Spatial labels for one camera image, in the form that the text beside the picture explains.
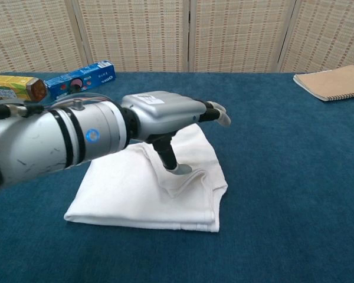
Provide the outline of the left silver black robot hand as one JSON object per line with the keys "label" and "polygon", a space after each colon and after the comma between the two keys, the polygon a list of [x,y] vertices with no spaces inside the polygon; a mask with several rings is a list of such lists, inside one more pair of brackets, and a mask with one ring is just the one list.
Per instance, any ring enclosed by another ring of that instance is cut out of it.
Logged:
{"label": "left silver black robot hand", "polygon": [[224,106],[167,91],[126,95],[120,106],[127,138],[151,144],[164,168],[175,175],[192,171],[187,164],[179,164],[173,152],[171,141],[179,130],[205,121],[231,125]]}

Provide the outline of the white T-shirt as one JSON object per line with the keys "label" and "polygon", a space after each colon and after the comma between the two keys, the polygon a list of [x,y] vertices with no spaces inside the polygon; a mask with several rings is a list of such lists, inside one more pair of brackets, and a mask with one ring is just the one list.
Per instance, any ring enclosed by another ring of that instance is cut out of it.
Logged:
{"label": "white T-shirt", "polygon": [[167,171],[153,147],[131,144],[91,162],[64,219],[93,225],[204,232],[219,231],[219,207],[227,191],[220,163],[196,124],[172,139],[189,173]]}

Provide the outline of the woven folding screen panel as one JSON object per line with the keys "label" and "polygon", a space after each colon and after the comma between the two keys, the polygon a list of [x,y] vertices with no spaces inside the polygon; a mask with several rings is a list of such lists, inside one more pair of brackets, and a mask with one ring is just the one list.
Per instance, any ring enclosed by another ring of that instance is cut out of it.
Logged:
{"label": "woven folding screen panel", "polygon": [[63,73],[89,63],[78,0],[0,0],[0,73]]}
{"label": "woven folding screen panel", "polygon": [[190,0],[188,70],[277,70],[296,0]]}
{"label": "woven folding screen panel", "polygon": [[83,65],[187,72],[191,0],[64,0]]}
{"label": "woven folding screen panel", "polygon": [[354,0],[295,0],[278,59],[282,73],[354,65]]}

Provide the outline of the blue Oreo cookie box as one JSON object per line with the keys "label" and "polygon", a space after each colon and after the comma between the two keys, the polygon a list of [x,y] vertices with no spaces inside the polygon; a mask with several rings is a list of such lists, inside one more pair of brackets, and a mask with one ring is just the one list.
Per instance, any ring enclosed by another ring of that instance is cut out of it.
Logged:
{"label": "blue Oreo cookie box", "polygon": [[104,60],[44,81],[53,100],[91,90],[116,79],[114,64]]}

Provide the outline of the yellow label tea bottle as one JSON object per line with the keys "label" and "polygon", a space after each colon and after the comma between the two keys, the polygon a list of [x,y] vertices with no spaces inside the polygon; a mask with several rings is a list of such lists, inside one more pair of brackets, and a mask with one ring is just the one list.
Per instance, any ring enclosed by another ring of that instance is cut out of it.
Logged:
{"label": "yellow label tea bottle", "polygon": [[0,75],[0,99],[17,98],[39,102],[47,96],[43,80],[37,77]]}

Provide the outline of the brown spiral notebook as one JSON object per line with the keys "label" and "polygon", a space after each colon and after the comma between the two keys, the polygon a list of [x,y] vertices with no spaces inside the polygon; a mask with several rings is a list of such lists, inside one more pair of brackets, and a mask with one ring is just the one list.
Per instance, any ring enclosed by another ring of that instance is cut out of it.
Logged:
{"label": "brown spiral notebook", "polygon": [[309,74],[295,74],[293,81],[322,101],[354,98],[354,65]]}

